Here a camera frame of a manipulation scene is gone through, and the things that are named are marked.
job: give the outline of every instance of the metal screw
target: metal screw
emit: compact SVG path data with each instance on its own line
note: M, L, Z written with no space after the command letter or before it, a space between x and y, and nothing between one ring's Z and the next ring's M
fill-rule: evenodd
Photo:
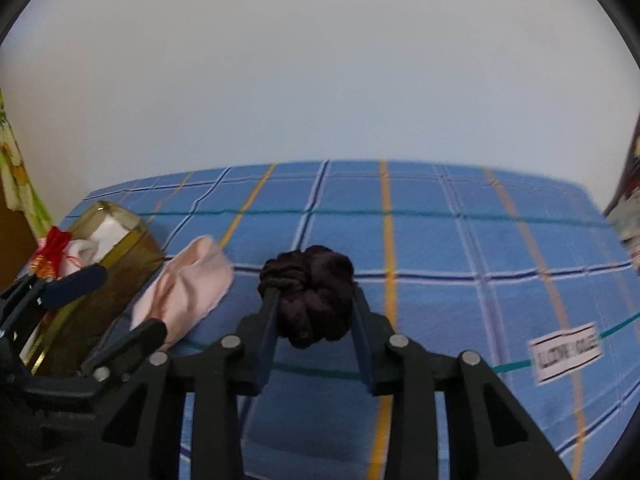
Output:
M469 366L476 366L480 363L480 356L472 350L462 352L462 360Z
M166 354L166 352L153 352L149 357L149 362L153 366L162 366L168 360L169 356Z
M407 338L407 336L402 334L393 334L389 338L389 344L393 348L404 348L409 344L409 339Z
M225 335L220 341L222 348L226 348L228 350L232 348L238 348L242 340L237 335Z
M94 370L94 379L99 383L106 381L111 375L111 371L106 366L101 366Z

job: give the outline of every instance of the red ribbon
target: red ribbon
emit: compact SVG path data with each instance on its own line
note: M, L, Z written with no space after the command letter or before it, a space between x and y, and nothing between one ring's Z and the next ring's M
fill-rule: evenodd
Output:
M70 241L70 232L61 231L55 226L52 227L47 234L44 245L31 257L30 272L43 280L57 279L60 275L60 262L64 250Z

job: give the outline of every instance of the blue plaid tablecloth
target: blue plaid tablecloth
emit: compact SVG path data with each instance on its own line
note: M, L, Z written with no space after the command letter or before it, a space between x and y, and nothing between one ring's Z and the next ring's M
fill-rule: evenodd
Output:
M588 479L638 405L640 281L580 187L537 176L411 162L325 161L171 174L97 190L146 218L166 258L223 241L228 295L173 352L198 352L260 305L258 274L283 251L325 245L353 261L373 310L434 352L472 348L495 367L575 477ZM126 312L106 341L128 330ZM527 342L595 322L604 356L536 386ZM350 335L296 350L281 340L264 393L240 399L246 476L377 480L388 399L358 381ZM189 477L193 398L185 410ZM441 478L448 478L438 398Z

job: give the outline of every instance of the pink cloth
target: pink cloth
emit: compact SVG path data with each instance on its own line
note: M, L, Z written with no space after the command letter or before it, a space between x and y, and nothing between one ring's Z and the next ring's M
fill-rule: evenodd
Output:
M131 329L143 321L164 321L162 350L183 338L218 306L233 282L233 267L212 238L200 236L168 262L133 307Z

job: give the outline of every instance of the white wall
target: white wall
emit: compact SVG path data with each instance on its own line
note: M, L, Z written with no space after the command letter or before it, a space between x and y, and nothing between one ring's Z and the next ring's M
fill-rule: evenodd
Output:
M604 206L640 107L596 0L33 0L0 88L57 218L124 180L329 156L532 171Z

